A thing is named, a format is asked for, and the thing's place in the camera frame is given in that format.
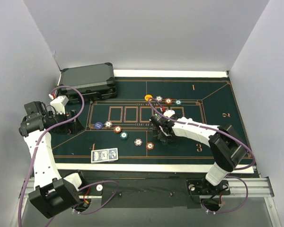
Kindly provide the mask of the orange red chip stack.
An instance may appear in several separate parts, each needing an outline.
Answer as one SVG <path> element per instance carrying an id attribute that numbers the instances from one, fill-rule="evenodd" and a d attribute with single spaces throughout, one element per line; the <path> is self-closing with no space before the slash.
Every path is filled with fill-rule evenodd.
<path id="1" fill-rule="evenodd" d="M 146 148 L 147 148 L 148 150 L 152 150 L 152 149 L 154 149 L 154 144 L 153 144 L 152 142 L 148 142 L 148 143 L 146 144 Z"/>

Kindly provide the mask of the orange red poker chip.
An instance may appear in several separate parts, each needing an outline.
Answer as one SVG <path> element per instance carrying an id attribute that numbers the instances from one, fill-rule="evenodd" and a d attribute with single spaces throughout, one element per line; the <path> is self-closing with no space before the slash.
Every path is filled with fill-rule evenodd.
<path id="1" fill-rule="evenodd" d="M 172 104 L 172 99 L 171 98 L 166 98 L 165 99 L 165 104 L 171 105 Z"/>
<path id="2" fill-rule="evenodd" d="M 122 127 L 117 125 L 114 127 L 114 133 L 120 133 L 122 131 Z"/>

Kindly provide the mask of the white blue poker chip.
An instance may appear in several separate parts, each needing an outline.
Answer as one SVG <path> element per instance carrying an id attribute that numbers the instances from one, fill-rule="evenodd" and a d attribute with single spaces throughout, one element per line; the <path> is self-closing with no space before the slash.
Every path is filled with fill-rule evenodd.
<path id="1" fill-rule="evenodd" d="M 106 122 L 105 122 L 105 127 L 106 127 L 106 128 L 109 129 L 109 128 L 112 128 L 112 126 L 113 126 L 113 123 L 112 123 L 111 121 L 106 121 Z"/>
<path id="2" fill-rule="evenodd" d="M 161 96 L 156 96 L 156 100 L 157 100 L 158 102 L 162 102 L 163 98 L 162 98 Z"/>

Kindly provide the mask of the white blue chip stack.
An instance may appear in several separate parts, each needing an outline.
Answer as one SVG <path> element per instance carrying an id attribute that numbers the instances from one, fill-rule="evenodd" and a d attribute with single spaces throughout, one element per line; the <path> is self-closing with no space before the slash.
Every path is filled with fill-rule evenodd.
<path id="1" fill-rule="evenodd" d="M 142 145 L 142 140 L 141 140 L 141 139 L 136 139 L 136 140 L 134 141 L 134 144 L 135 144 L 136 146 L 141 146 L 141 145 Z"/>

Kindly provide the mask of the green blue poker chip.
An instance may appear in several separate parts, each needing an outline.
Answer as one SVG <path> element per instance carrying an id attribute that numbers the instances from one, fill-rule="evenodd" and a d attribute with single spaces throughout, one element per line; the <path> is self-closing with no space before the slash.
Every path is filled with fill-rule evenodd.
<path id="1" fill-rule="evenodd" d="M 121 140 L 127 140 L 128 139 L 128 133 L 127 132 L 121 132 L 120 133 Z"/>
<path id="2" fill-rule="evenodd" d="M 175 105 L 177 105 L 177 106 L 182 105 L 182 101 L 181 101 L 181 100 L 179 100 L 179 99 L 178 99 L 178 100 L 176 100 L 176 101 L 175 101 Z"/>

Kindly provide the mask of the blue playing card deck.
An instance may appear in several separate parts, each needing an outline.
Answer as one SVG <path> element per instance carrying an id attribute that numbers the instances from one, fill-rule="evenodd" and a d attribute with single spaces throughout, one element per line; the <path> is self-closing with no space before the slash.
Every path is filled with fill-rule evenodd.
<path id="1" fill-rule="evenodd" d="M 91 152 L 91 163 L 106 163 L 118 160 L 118 148 L 93 150 Z"/>

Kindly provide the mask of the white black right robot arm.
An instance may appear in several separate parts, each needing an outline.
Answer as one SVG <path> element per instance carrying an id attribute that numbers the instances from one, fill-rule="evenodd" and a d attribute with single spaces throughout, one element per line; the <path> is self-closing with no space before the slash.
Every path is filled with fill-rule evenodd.
<path id="1" fill-rule="evenodd" d="M 178 118 L 174 113 L 169 117 L 155 113 L 150 122 L 160 141 L 169 143 L 183 137 L 207 145 L 211 149 L 214 164 L 202 180 L 202 188 L 206 193 L 215 192 L 222 180 L 235 170 L 247 153 L 231 125 L 222 127 L 198 124 L 191 118 Z"/>

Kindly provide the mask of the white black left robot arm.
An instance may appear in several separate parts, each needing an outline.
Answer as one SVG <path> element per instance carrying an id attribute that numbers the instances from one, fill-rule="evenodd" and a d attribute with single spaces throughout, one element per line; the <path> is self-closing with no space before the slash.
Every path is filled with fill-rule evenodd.
<path id="1" fill-rule="evenodd" d="M 34 191 L 28 194 L 28 198 L 46 218 L 79 203 L 79 195 L 88 189 L 88 183 L 79 170 L 61 177 L 53 156 L 51 134 L 76 134 L 84 129 L 75 110 L 66 112 L 67 102 L 67 97 L 60 96 L 50 102 L 50 110 L 39 101 L 25 104 L 27 114 L 19 128 L 34 161 Z"/>

